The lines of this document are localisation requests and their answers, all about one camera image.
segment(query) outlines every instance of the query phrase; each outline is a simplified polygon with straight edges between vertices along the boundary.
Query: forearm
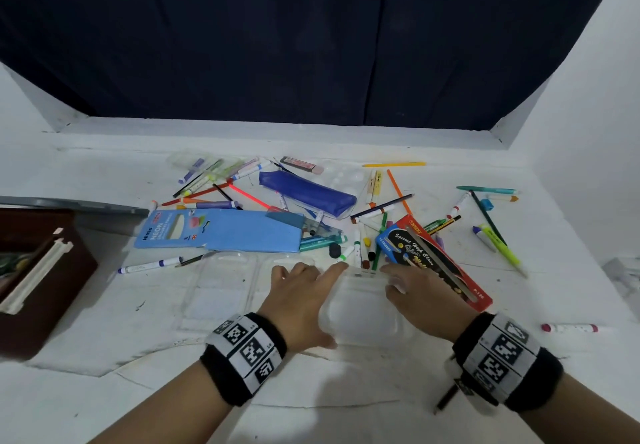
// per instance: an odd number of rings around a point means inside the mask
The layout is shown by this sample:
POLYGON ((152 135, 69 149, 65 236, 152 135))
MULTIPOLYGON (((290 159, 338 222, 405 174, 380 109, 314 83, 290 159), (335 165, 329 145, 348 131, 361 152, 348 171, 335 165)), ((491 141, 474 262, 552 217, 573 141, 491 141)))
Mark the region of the forearm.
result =
POLYGON ((91 443, 206 443, 230 411, 198 361, 91 443))
POLYGON ((547 444, 640 440, 638 422, 567 374, 543 407, 520 416, 547 444))

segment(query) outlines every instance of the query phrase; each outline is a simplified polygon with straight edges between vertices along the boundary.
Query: person's right hand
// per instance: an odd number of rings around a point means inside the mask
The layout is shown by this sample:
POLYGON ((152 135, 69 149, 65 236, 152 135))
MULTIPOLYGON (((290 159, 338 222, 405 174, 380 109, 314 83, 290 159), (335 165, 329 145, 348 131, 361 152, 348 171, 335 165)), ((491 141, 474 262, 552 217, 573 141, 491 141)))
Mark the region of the person's right hand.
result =
POLYGON ((471 324, 478 312, 453 292, 433 270, 385 265, 380 269, 393 278, 406 292, 387 286, 387 298, 414 326, 428 335, 454 343, 471 324))

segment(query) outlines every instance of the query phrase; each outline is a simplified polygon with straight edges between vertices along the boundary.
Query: white and black marker wristband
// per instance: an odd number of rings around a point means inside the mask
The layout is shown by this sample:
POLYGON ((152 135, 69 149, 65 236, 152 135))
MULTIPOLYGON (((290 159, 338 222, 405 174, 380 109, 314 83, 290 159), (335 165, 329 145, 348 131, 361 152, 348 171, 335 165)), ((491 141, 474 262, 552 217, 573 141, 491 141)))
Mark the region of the white and black marker wristband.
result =
POLYGON ((235 315, 205 340, 200 362, 230 405, 242 406, 282 362, 287 344, 267 318, 235 315))
POLYGON ((542 407, 563 375, 546 348, 507 316, 481 313, 453 345, 465 384, 514 412, 542 407))

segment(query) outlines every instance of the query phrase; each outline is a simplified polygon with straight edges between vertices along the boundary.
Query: blue pencil case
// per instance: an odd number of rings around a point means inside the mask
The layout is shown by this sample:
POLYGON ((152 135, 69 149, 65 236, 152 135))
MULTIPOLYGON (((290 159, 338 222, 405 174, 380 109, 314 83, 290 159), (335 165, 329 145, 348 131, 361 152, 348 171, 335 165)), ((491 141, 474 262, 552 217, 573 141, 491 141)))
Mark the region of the blue pencil case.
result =
POLYGON ((321 186, 285 171, 260 171, 260 186, 321 209, 334 218, 340 218, 358 200, 354 195, 321 186))

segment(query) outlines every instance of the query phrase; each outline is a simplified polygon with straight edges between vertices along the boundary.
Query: wall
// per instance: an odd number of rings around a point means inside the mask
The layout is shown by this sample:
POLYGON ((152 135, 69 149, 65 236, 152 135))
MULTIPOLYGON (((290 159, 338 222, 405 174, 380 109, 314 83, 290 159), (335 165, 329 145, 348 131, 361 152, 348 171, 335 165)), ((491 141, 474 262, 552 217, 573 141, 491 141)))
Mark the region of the wall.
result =
POLYGON ((640 0, 603 0, 510 148, 601 264, 640 254, 639 19, 640 0))

